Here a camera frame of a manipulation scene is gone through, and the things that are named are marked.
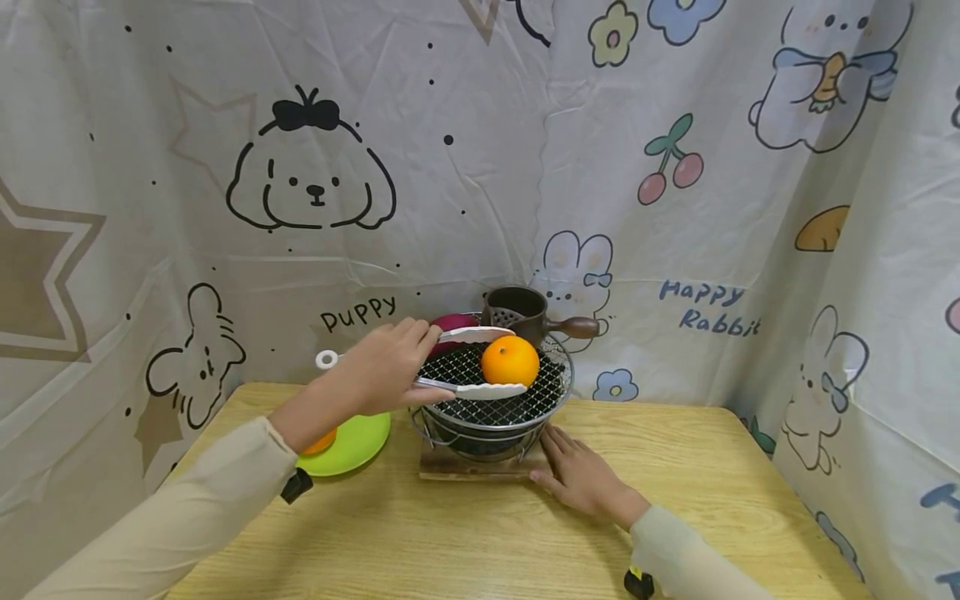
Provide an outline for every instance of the printed backdrop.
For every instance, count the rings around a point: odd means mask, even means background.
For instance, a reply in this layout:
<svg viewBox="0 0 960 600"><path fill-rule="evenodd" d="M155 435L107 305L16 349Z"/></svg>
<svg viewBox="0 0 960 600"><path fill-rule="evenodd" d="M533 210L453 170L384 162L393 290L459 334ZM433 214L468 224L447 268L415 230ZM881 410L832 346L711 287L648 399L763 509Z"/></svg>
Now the printed backdrop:
<svg viewBox="0 0 960 600"><path fill-rule="evenodd" d="M0 0L0 588L244 380L506 282L598 401L739 415L960 598L960 4Z"/></svg>

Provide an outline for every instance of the brown pot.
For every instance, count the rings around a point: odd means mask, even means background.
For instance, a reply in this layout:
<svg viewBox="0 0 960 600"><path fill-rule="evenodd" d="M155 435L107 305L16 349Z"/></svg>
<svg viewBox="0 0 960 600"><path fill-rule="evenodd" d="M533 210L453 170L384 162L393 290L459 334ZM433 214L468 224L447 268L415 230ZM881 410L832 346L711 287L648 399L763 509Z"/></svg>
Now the brown pot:
<svg viewBox="0 0 960 600"><path fill-rule="evenodd" d="M546 308L546 298L537 290L524 285L505 285L487 294L480 324L506 326L534 348L540 347L543 336L550 331L560 331L580 340L600 335L600 323L595 319L570 317L565 321L551 321L546 317Z"/></svg>

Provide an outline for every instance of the wooden handle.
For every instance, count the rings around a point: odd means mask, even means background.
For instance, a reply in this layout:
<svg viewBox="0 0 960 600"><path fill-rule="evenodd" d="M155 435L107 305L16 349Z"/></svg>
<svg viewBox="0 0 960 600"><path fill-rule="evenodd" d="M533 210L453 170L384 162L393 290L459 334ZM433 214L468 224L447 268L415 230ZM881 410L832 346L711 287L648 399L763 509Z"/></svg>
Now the wooden handle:
<svg viewBox="0 0 960 600"><path fill-rule="evenodd" d="M570 317L559 323L547 321L546 328L550 331L560 331L578 340L590 340L600 335L600 322L589 317Z"/></svg>

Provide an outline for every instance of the tongs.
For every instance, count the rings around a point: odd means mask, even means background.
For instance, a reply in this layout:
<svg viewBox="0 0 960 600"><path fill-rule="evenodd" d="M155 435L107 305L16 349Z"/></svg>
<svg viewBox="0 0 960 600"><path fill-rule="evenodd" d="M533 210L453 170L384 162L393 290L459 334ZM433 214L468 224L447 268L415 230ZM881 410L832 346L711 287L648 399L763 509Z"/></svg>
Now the tongs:
<svg viewBox="0 0 960 600"><path fill-rule="evenodd" d="M516 335L511 329L503 327L460 327L441 334L437 344L484 344L499 340L508 335ZM317 368L321 371L332 369L340 355L333 350L323 350L317 354ZM501 400L519 396L527 391L527 386L519 383L484 383L481 385L457 385L426 377L414 379L415 385L442 388L453 392L462 400Z"/></svg>

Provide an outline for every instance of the beige sleeve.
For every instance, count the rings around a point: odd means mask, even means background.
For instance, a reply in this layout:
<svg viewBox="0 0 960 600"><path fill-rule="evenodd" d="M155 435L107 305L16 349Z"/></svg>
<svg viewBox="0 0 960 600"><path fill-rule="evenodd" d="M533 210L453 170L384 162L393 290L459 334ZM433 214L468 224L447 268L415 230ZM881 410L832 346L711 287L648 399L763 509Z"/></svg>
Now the beige sleeve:
<svg viewBox="0 0 960 600"><path fill-rule="evenodd" d="M238 427L24 600L162 598L277 497L296 461L266 418Z"/></svg>
<svg viewBox="0 0 960 600"><path fill-rule="evenodd" d="M765 589L716 553L689 525L653 506L630 528L635 568L650 573L676 600L773 600Z"/></svg>

